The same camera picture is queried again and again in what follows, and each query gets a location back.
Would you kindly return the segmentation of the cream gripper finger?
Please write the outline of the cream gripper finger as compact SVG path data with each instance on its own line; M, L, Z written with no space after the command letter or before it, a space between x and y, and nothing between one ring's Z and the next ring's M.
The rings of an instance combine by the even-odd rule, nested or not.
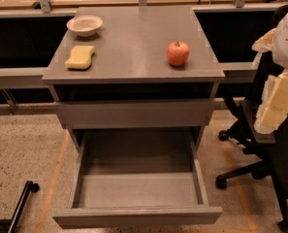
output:
M261 53L272 50L273 36L275 34L275 29L268 31L262 37L254 42L252 49Z
M265 82L262 103L258 108L254 129L271 134L288 116L288 70L277 77L269 75Z

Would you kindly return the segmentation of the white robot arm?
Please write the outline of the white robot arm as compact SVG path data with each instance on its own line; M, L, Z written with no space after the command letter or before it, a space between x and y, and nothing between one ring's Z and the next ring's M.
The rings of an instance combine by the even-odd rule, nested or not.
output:
M260 53L270 51L272 61L283 71L277 77L269 75L262 93L254 129L260 134L271 134L288 116L288 13L270 30L255 41L252 48Z

